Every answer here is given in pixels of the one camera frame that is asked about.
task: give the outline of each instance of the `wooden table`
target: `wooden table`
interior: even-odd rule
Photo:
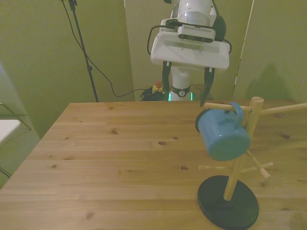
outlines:
[[[70,104],[1,189],[0,229],[219,229],[200,211],[197,190],[231,171],[199,165],[232,163],[207,156],[195,129],[200,111],[199,102]],[[260,118],[251,151],[275,166],[267,182],[256,171],[240,178],[260,204],[252,230],[307,229],[306,117]]]

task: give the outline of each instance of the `wall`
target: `wall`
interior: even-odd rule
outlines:
[[[307,2],[255,0],[235,99],[307,101]]]
[[[227,24],[226,39],[231,41],[233,52],[229,69],[216,74],[212,88],[214,99],[229,99],[233,95],[242,45],[246,34],[252,0],[216,0],[220,14]],[[153,65],[147,54],[147,38],[150,29],[159,25],[163,19],[169,18],[171,4],[162,0],[126,0],[126,17],[130,45],[132,76],[135,89],[149,87],[162,78],[162,66]],[[158,29],[153,33],[152,42]],[[204,84],[204,73],[193,72],[192,84]]]
[[[0,9],[0,62],[43,136],[69,103],[94,101],[83,53],[60,0],[2,0]],[[116,93],[133,90],[123,0],[78,0],[77,16],[89,57]],[[100,101],[134,100],[93,75]]]
[[[17,114],[25,114],[25,109],[19,99],[15,87],[9,76],[0,63],[0,103],[6,104]],[[0,115],[9,115],[10,113],[0,106]]]

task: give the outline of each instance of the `blue mug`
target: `blue mug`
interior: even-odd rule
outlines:
[[[236,102],[230,103],[236,112],[206,109],[196,119],[196,129],[204,140],[207,152],[216,161],[230,161],[245,154],[251,145],[242,127],[244,113]]]

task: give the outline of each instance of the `mug handle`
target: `mug handle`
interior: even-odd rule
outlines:
[[[241,127],[241,124],[243,122],[244,119],[244,113],[243,110],[241,108],[241,106],[237,103],[237,102],[231,102],[230,103],[234,109],[236,110],[236,122],[235,122],[235,129],[238,129]]]

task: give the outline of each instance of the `black cable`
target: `black cable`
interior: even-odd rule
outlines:
[[[0,172],[3,173],[6,177],[10,178],[12,175],[5,171],[3,168],[0,167]]]
[[[148,52],[149,55],[151,55],[151,52],[149,51],[149,43],[150,43],[150,39],[152,37],[153,30],[155,28],[167,28],[167,26],[165,26],[165,25],[155,25],[153,28],[151,28],[149,35],[148,35],[148,40],[147,40],[147,52]]]
[[[159,92],[161,87],[162,87],[162,84],[160,85],[160,87],[154,93],[153,93],[152,87],[145,90],[141,94],[142,102],[143,101],[163,101],[164,100],[163,92]]]
[[[231,43],[230,43],[228,40],[226,40],[226,39],[224,39],[223,41],[227,42],[227,43],[230,45],[230,51],[229,51],[229,53],[231,53],[231,51],[232,51],[232,45],[231,45]]]
[[[65,6],[65,3],[64,3],[64,0],[62,0],[62,4],[63,4],[63,6],[64,6],[64,9],[65,9],[65,12],[66,12],[66,15],[67,15],[67,17],[68,17],[68,21],[69,21],[69,24],[70,24],[70,26],[71,26],[71,32],[72,32],[72,35],[73,35],[73,37],[75,38],[75,40],[76,40],[76,42],[78,43],[78,45],[79,45],[79,47],[82,49],[82,46],[81,46],[81,44],[80,44],[80,42],[78,41],[78,39],[77,39],[77,37],[76,37],[76,35],[75,35],[75,33],[74,33],[74,31],[73,31],[73,27],[72,27],[72,23],[71,23],[71,18],[70,18],[70,16],[69,16],[69,14],[68,14],[68,11],[67,11],[67,8],[66,8],[66,6]],[[117,95],[115,92],[114,92],[114,89],[113,89],[113,84],[112,84],[112,82],[111,82],[111,80],[92,62],[92,60],[88,57],[88,55],[87,55],[87,53],[85,53],[86,54],[86,57],[88,58],[88,60],[90,61],[90,63],[105,77],[105,79],[110,83],[110,85],[111,85],[111,89],[112,89],[112,93],[114,94],[114,96],[116,96],[116,97],[124,97],[124,96],[127,96],[128,94],[131,94],[131,93],[133,93],[133,92],[135,92],[135,91],[139,91],[139,90],[145,90],[145,89],[136,89],[136,90],[133,90],[133,91],[131,91],[131,92],[129,92],[129,93],[127,93],[127,94],[124,94],[124,95]]]

